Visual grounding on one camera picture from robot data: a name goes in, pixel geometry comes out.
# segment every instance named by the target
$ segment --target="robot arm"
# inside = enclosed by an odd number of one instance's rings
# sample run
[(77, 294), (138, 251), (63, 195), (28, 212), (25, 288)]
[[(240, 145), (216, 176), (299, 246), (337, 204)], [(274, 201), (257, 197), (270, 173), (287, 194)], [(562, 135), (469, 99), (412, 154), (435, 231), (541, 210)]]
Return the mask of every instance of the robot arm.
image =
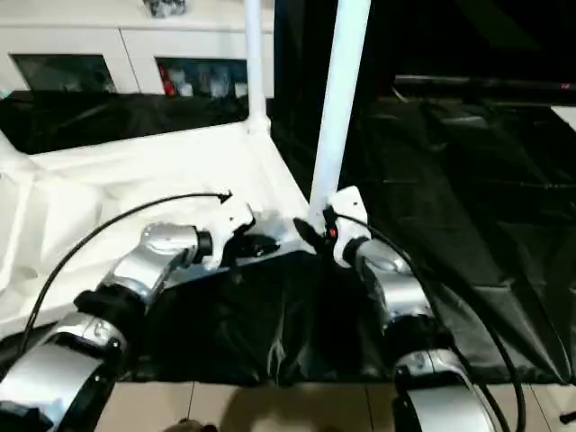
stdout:
[(220, 266), (228, 240), (254, 222), (228, 199), (203, 229), (153, 224), (95, 291), (20, 358), (0, 382), (0, 430), (92, 431), (150, 306), (177, 268)]
[(452, 350), (452, 336), (434, 316), (410, 264), (390, 245), (372, 239), (363, 225), (338, 217), (367, 222), (358, 190), (344, 189), (328, 205), (334, 259), (356, 270), (376, 308), (398, 393), (396, 430), (493, 432), (488, 411)]

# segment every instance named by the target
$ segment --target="black cloth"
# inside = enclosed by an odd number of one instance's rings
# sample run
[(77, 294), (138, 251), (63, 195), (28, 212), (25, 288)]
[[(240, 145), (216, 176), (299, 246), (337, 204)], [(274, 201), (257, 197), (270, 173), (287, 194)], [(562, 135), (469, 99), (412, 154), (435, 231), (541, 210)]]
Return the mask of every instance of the black cloth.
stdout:
[[(0, 129), (37, 153), (245, 115), (244, 101), (13, 94), (0, 103)], [(309, 191), (316, 142), (292, 121), (274, 120), (274, 142)], [(524, 382), (575, 382), (575, 137), (535, 107), (382, 103), (352, 121), (340, 185), (357, 185), (371, 223), (410, 254), (477, 381), (509, 376), (467, 302), (497, 328)], [(387, 381), (375, 329), (353, 274), (290, 254), (240, 279), (221, 274), (165, 292), (128, 379)], [(0, 363), (16, 341), (0, 345)]]

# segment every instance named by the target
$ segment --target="white pole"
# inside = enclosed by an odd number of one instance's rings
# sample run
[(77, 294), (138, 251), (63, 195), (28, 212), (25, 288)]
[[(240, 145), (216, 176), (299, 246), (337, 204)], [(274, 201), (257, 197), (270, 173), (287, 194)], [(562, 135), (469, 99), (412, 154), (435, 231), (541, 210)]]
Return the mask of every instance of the white pole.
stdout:
[(320, 125), (309, 222), (324, 230), (322, 211), (338, 189), (371, 0), (338, 0), (324, 111)]
[(262, 73), (262, 2), (246, 0), (246, 43), (248, 72), (248, 129), (250, 131), (269, 128), (266, 117), (264, 76)]

